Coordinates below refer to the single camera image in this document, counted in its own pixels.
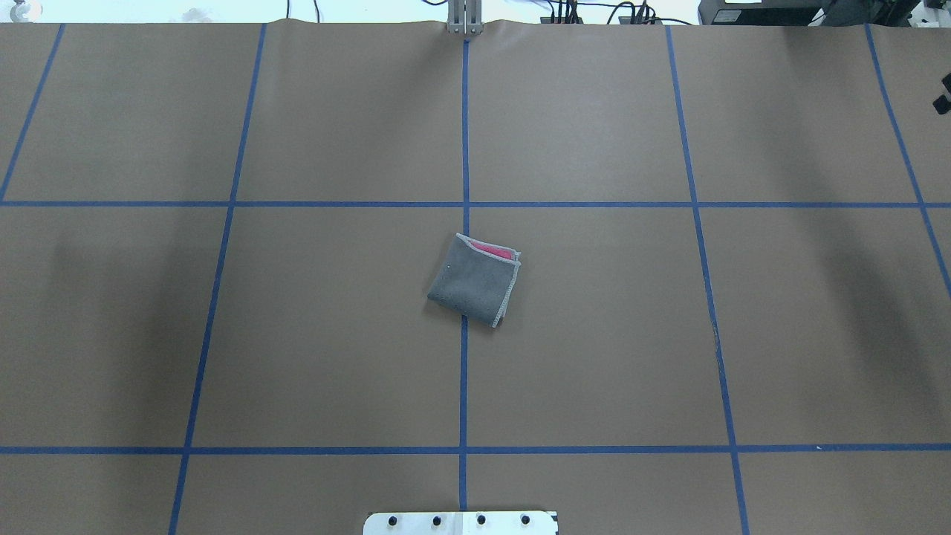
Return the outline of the white pillar with base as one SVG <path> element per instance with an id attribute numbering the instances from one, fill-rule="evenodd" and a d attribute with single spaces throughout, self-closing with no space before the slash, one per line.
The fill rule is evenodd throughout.
<path id="1" fill-rule="evenodd" d="M 489 510 L 373 513 L 363 534 L 558 534 L 556 512 Z"/>

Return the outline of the black box with label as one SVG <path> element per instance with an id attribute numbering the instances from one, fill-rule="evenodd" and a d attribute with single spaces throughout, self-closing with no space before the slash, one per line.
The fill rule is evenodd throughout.
<path id="1" fill-rule="evenodd" d="M 822 1 L 700 1 L 699 22 L 706 26 L 808 26 Z"/>

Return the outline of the pink and grey towel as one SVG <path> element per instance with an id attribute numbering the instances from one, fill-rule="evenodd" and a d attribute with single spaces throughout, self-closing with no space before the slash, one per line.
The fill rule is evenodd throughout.
<path id="1" fill-rule="evenodd" d="M 521 268 L 521 253 L 456 233 L 449 242 L 427 299 L 497 328 L 508 311 Z"/>

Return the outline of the round metal table grommet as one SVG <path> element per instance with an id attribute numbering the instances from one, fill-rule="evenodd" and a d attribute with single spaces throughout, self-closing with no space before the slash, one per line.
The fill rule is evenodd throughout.
<path id="1" fill-rule="evenodd" d="M 43 4 L 41 1 L 15 0 L 7 14 L 13 23 L 36 23 L 43 14 Z"/>

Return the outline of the aluminium frame post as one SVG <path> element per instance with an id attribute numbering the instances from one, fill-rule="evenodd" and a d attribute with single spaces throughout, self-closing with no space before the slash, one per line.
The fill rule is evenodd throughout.
<path id="1" fill-rule="evenodd" d="M 483 31 L 482 0 L 449 0 L 447 7 L 447 33 L 473 36 Z"/>

